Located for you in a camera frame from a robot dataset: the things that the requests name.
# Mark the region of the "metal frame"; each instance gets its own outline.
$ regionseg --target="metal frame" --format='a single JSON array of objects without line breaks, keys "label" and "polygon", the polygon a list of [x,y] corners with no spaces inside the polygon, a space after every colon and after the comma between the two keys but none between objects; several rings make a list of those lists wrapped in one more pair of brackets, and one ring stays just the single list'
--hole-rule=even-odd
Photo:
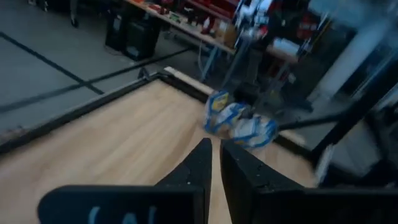
[{"label": "metal frame", "polygon": [[[73,108],[69,111],[67,111],[65,114],[61,116],[57,116],[53,119],[51,119],[49,122],[40,125],[34,129],[31,129],[27,133],[23,134],[22,136],[11,139],[2,145],[0,145],[0,154],[5,154],[12,152],[13,150],[17,149],[18,147],[21,147],[25,144],[28,144],[38,138],[41,138],[42,136],[45,136],[46,134],[50,133],[51,131],[62,127],[64,124],[67,124],[71,121],[74,121],[85,114],[88,114],[104,105],[107,105],[108,103],[117,100],[124,95],[128,93],[132,93],[134,90],[137,90],[138,88],[145,86],[147,84],[150,84],[151,82],[155,80],[160,80],[180,91],[183,93],[191,96],[192,98],[198,100],[201,103],[206,103],[208,95],[195,87],[191,86],[190,84],[186,83],[185,81],[177,78],[173,74],[163,70],[161,72],[157,72],[153,75],[149,76],[142,76],[140,79],[127,84],[126,86],[123,86],[117,90],[114,90],[110,93],[101,95],[97,97],[96,99],[89,101],[87,104],[78,106],[76,108]],[[316,125],[319,124],[320,122],[311,122],[310,124],[305,124],[306,126],[309,125]],[[296,127],[300,126],[301,124],[294,123]],[[284,129],[287,128],[294,128],[294,125],[289,125],[286,124],[284,126]],[[308,160],[311,162],[311,150],[300,146],[296,144],[295,142],[283,137],[282,135],[278,135],[274,142],[286,149],[288,149],[290,152],[293,152],[294,154],[298,154],[302,156],[304,159]],[[335,167],[334,165],[331,165],[330,167],[330,172],[335,174],[336,176],[343,176],[343,181],[344,182],[349,182],[352,179],[355,179],[353,174],[347,173],[344,170],[341,170],[338,167]]]}]

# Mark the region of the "gray floor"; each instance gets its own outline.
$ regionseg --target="gray floor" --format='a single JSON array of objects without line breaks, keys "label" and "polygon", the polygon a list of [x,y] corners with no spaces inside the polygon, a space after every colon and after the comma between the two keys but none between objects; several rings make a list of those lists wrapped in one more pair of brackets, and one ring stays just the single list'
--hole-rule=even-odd
[{"label": "gray floor", "polygon": [[[67,15],[43,12],[30,6],[26,0],[0,1],[0,31],[28,46],[49,60],[57,63],[82,80],[135,65],[137,62],[124,56],[113,55],[104,48],[105,27],[103,19],[83,16],[80,28],[74,29]],[[160,36],[154,58],[168,55],[187,46],[173,39]],[[172,66],[183,73],[199,77],[197,53],[185,52],[156,64],[146,66],[150,72]],[[138,70],[95,83],[94,86],[107,92],[137,78]],[[43,63],[31,54],[0,38],[0,107],[31,96],[78,84],[65,74]],[[79,88],[55,98],[47,99],[0,114],[0,133],[19,125],[29,128],[65,110],[97,97],[87,89]],[[329,114],[346,108],[339,101],[327,108],[316,108],[313,114],[293,111],[284,121],[295,121]],[[315,147],[333,125],[297,130],[306,139],[309,148]],[[370,140],[366,127],[359,123],[336,147],[333,162],[356,174],[364,174],[378,160],[375,145]]]}]

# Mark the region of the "workbench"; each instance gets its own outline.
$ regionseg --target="workbench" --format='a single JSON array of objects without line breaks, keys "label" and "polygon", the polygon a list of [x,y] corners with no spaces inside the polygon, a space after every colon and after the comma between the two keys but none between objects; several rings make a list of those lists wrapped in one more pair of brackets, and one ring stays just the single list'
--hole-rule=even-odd
[{"label": "workbench", "polygon": [[[224,43],[220,42],[219,40],[216,40],[215,38],[213,38],[210,35],[202,34],[200,27],[195,27],[195,26],[191,26],[191,25],[187,24],[188,19],[185,16],[182,16],[176,12],[170,12],[168,14],[161,15],[156,10],[153,10],[149,7],[151,5],[151,3],[147,3],[145,1],[137,2],[135,0],[125,0],[125,1],[128,2],[129,4],[132,4],[133,6],[136,6],[140,9],[146,11],[148,14],[155,16],[155,17],[163,20],[164,22],[167,22],[168,24],[172,25],[176,29],[178,29],[178,30],[200,40],[200,41],[203,41],[210,46],[213,46],[213,48],[210,52],[209,58],[206,62],[206,65],[203,67],[203,71],[201,73],[201,81],[206,79],[206,76],[207,76],[208,72],[210,71],[210,68],[213,66],[215,59],[217,58],[218,52],[220,50],[225,51],[226,53],[228,53],[230,55],[235,55],[235,53],[236,53],[236,49],[232,49],[231,47],[226,46]],[[171,19],[170,18],[171,14],[178,15],[181,22],[176,22],[175,20]],[[299,60],[299,58],[296,55],[292,55],[287,52],[284,52],[281,49],[275,48],[272,44],[268,45],[266,50],[267,50],[267,53],[269,53],[279,59],[282,59],[288,63],[297,63]]]},{"label": "workbench", "polygon": [[[231,223],[220,174],[220,139],[202,128],[213,90],[174,70],[142,77],[0,146],[0,223],[38,223],[36,207],[68,184],[154,185],[202,140],[213,145],[209,223]],[[294,134],[281,133],[292,140]],[[313,187],[305,159],[271,143],[252,152]]]}]

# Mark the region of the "snack bag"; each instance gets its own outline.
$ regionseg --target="snack bag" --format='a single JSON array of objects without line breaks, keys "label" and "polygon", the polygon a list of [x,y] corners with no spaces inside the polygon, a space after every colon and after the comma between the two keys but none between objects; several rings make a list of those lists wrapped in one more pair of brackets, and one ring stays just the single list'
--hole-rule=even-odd
[{"label": "snack bag", "polygon": [[224,108],[216,118],[213,133],[227,137],[229,130],[235,126],[245,108],[246,106],[241,103],[231,103]]},{"label": "snack bag", "polygon": [[205,105],[205,120],[203,127],[206,131],[212,133],[216,123],[216,117],[228,103],[229,93],[227,91],[215,91],[207,99]]},{"label": "snack bag", "polygon": [[262,147],[277,136],[277,125],[275,121],[265,121],[260,116],[240,119],[229,135],[236,144],[246,149]]}]

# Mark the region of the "wooden tabletop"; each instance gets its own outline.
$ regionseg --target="wooden tabletop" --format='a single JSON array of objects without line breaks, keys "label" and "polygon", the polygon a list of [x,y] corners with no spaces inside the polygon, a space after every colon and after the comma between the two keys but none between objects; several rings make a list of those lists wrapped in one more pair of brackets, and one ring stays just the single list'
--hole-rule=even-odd
[{"label": "wooden tabletop", "polygon": [[[213,37],[211,37],[209,35],[201,34],[200,30],[197,27],[190,26],[184,22],[181,22],[181,23],[175,22],[174,20],[169,18],[169,15],[160,15],[157,11],[150,9],[148,7],[149,3],[146,3],[146,2],[139,3],[134,0],[125,0],[125,1],[145,10],[152,16],[158,17],[159,19],[162,19],[163,21],[168,22],[169,24],[171,24],[171,25],[177,27],[178,29],[181,29],[182,31],[206,42],[207,44],[218,47],[219,49],[224,50],[225,52],[227,52],[229,54],[235,54],[235,52],[236,52],[235,49],[225,46],[223,43],[214,39]],[[279,59],[286,60],[290,63],[297,63],[299,60],[299,58],[296,55],[288,54],[284,51],[281,51],[281,50],[275,48],[272,45],[268,45],[267,52]]]},{"label": "wooden tabletop", "polygon": [[[184,74],[177,76],[211,91]],[[208,137],[213,145],[209,223],[230,224],[220,140],[202,129],[203,110],[199,101],[157,80],[5,155],[0,159],[0,223],[38,223],[39,200],[62,185],[154,185]],[[279,145],[269,144],[254,155],[313,186],[310,165]]]}]

